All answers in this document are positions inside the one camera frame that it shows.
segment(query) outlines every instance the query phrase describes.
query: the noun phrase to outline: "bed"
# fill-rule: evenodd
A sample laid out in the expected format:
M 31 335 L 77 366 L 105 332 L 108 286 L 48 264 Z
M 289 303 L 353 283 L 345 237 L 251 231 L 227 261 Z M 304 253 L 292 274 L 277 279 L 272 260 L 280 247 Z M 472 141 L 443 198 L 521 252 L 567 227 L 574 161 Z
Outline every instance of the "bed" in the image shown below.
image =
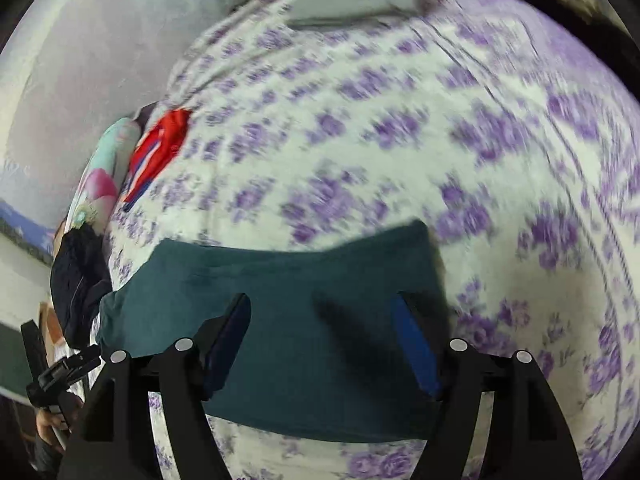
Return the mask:
M 131 211 L 116 205 L 114 288 L 167 237 L 318 250 L 420 218 L 454 334 L 529 349 L 584 477 L 600 478 L 639 421 L 638 102 L 519 0 L 441 0 L 393 27 L 325 32 L 287 28 L 292 1 L 250 1 L 172 69 L 147 129 L 187 107 L 188 138 Z M 163 475 L 178 478 L 157 394 L 149 405 Z M 467 478 L 490 410 L 486 396 Z M 235 478 L 402 479 L 424 447 L 209 424 Z

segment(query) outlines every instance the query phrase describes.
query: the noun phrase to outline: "blue gripper pad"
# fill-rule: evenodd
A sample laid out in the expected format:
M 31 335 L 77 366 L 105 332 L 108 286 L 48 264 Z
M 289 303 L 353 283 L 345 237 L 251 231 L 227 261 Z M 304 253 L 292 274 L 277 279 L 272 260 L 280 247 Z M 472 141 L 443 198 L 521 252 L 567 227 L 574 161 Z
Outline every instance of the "blue gripper pad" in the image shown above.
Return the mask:
M 228 314 L 215 344 L 205 358 L 204 387 L 207 397 L 225 386 L 226 378 L 236 360 L 240 345 L 251 323 L 251 300 L 245 294 L 234 298 L 231 312 Z
M 438 378 L 438 359 L 423 335 L 406 301 L 399 294 L 393 300 L 394 327 L 398 342 L 413 369 L 418 386 L 431 397 L 442 389 Z

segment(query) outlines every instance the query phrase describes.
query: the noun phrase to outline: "metal screw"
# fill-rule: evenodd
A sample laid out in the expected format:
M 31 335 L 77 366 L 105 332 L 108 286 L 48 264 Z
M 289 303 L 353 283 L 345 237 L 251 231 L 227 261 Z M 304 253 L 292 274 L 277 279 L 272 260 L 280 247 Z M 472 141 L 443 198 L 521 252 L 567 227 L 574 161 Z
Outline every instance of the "metal screw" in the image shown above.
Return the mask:
M 464 352 L 469 345 L 466 344 L 466 341 L 464 339 L 452 339 L 451 341 L 449 341 L 449 346 L 456 352 Z
M 178 352 L 184 352 L 185 350 L 189 350 L 193 346 L 193 341 L 188 337 L 183 337 L 182 339 L 178 339 L 175 342 L 175 349 Z
M 533 357 L 526 350 L 518 350 L 516 354 L 516 359 L 521 363 L 527 364 L 533 361 Z
M 124 350 L 116 350 L 113 354 L 111 354 L 112 363 L 121 363 L 126 358 L 127 358 L 127 353 Z

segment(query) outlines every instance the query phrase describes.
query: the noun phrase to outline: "white wall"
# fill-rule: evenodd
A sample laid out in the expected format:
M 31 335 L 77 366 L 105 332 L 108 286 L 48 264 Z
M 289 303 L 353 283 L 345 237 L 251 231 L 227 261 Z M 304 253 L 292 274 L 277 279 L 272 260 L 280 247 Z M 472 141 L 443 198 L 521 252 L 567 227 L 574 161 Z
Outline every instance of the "white wall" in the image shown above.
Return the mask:
M 49 293 L 50 269 L 0 235 L 0 322 L 20 329 L 38 322 L 40 302 Z
M 15 28 L 0 56 L 0 162 L 9 131 L 38 53 L 68 0 L 35 0 Z

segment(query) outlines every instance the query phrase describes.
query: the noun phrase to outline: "purple floral bedsheet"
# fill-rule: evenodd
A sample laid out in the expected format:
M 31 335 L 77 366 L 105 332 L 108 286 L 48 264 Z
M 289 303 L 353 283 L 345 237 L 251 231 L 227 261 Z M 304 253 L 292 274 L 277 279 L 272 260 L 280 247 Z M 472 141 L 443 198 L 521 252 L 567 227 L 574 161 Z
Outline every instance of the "purple floral bedsheet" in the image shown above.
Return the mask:
M 175 66 L 151 123 L 188 139 L 107 233 L 114 288 L 165 237 L 328 248 L 421 218 L 456 335 L 528 348 L 598 478 L 639 420 L 640 108 L 581 43 L 518 0 L 442 0 L 388 28 L 293 31 L 254 0 Z M 178 478 L 159 397 L 158 456 Z M 468 461 L 477 474 L 490 398 Z M 423 442 L 340 444 L 209 419 L 233 478 L 408 478 Z

